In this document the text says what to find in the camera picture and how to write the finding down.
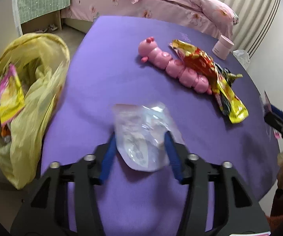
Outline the small pink sachet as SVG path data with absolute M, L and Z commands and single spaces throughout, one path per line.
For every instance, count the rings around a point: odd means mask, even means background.
M 280 115 L 282 114 L 282 112 L 279 108 L 271 103 L 266 91 L 264 91 L 261 95 L 261 99 L 263 103 L 264 122 L 266 122 L 273 129 L 274 137 L 276 139 L 280 139 L 281 133 L 279 131 L 279 127 Z

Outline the red snack wrapper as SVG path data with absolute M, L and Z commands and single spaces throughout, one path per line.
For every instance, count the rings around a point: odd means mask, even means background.
M 211 56 L 197 46 L 181 40 L 173 40 L 170 47 L 181 58 L 186 67 L 207 78 L 211 89 L 216 87 L 217 69 Z

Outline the pink yellow chip bag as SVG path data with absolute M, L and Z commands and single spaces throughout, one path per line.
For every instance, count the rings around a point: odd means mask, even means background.
M 0 81 L 0 124 L 2 137 L 10 136 L 10 123 L 24 107 L 22 84 L 15 65 L 10 63 Z

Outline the clear plastic blister package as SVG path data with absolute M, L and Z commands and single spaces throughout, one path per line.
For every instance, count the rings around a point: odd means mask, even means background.
M 117 150 L 125 163 L 135 171 L 152 173 L 169 165 L 164 135 L 170 131 L 174 141 L 184 139 L 162 102 L 146 105 L 113 106 Z

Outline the yellow red wafer bag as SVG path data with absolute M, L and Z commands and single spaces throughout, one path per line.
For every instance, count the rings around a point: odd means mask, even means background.
M 235 95 L 226 79 L 221 75 L 217 75 L 215 85 L 212 92 L 219 105 L 220 111 L 227 116 L 232 124 L 238 124 L 245 120 L 248 116 L 248 110 L 242 101 Z

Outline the black grey wrapper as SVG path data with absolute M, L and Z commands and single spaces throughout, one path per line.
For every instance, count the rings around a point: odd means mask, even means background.
M 217 67 L 218 72 L 224 77 L 230 87 L 232 87 L 236 79 L 243 77 L 242 74 L 233 74 L 230 72 L 229 69 L 222 68 L 218 63 L 215 63 L 215 65 Z

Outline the yellow trash bag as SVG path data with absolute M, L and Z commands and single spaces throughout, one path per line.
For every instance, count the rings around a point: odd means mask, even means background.
M 10 63 L 21 81 L 25 107 L 11 121 L 10 136 L 1 136 L 0 124 L 0 170 L 20 190 L 36 176 L 42 139 L 64 88 L 70 53 L 58 35 L 28 33 L 3 51 L 0 81 Z

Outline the purple table mat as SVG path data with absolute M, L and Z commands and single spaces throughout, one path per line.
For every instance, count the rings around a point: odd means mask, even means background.
M 230 161 L 256 199 L 276 181 L 278 142 L 263 118 L 260 94 L 233 56 L 221 62 L 243 74 L 233 91 L 248 117 L 232 124 L 215 98 L 198 94 L 153 65 L 141 63 L 138 45 L 154 37 L 163 51 L 175 40 L 190 42 L 207 53 L 215 39 L 191 28 L 163 21 L 100 16 L 77 51 L 67 73 L 58 109 L 47 129 L 42 170 L 58 161 L 71 164 L 107 142 L 113 131 L 116 104 L 164 104 L 189 151 L 207 162 Z M 175 235 L 187 186 L 175 180 L 170 167 L 155 173 L 131 169 L 117 155 L 109 178 L 96 188 L 106 235 Z

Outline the white plastic bag on floor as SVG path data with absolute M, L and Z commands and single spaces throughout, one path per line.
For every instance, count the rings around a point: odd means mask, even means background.
M 247 51 L 245 50 L 235 50 L 233 51 L 233 56 L 239 61 L 245 70 L 248 69 L 250 65 L 250 57 Z

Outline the pink cylindrical cup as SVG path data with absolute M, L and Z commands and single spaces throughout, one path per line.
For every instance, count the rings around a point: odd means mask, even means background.
M 226 36 L 221 35 L 212 49 L 212 52 L 220 59 L 226 60 L 234 43 Z

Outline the pink caterpillar toy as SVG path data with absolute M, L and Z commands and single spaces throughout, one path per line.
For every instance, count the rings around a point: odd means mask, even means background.
M 149 62 L 158 69 L 164 70 L 170 77 L 178 79 L 181 84 L 197 93 L 212 94 L 211 86 L 206 76 L 186 67 L 181 60 L 174 59 L 168 52 L 162 51 L 154 37 L 148 37 L 138 46 L 141 62 Z

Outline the beige pleated curtain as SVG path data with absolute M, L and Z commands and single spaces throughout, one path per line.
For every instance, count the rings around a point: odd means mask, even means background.
M 245 50 L 252 57 L 275 18 L 281 0 L 219 0 L 239 17 L 233 27 L 234 50 Z

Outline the pink floral bed duvet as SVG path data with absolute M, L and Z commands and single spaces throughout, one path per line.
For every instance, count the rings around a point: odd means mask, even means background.
M 70 0 L 62 18 L 93 22 L 99 16 L 156 19 L 231 39 L 239 17 L 219 0 Z

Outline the pink slippers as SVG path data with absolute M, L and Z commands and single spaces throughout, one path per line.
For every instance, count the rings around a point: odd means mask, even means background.
M 46 33 L 48 31 L 48 28 L 40 29 L 35 31 L 35 33 L 41 34 L 41 33 Z

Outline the white sneaker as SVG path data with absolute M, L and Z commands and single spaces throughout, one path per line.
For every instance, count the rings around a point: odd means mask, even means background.
M 50 31 L 56 31 L 56 30 L 58 30 L 58 27 L 55 24 L 51 24 L 51 25 L 49 25 L 48 29 Z

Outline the wooden bedside table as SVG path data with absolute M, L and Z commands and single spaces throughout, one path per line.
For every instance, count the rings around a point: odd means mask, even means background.
M 55 24 L 58 30 L 62 29 L 60 10 L 54 11 L 48 14 L 44 14 L 40 17 L 36 17 L 28 22 L 21 24 L 23 34 L 29 32 L 35 32 L 40 29 L 48 28 L 49 25 Z

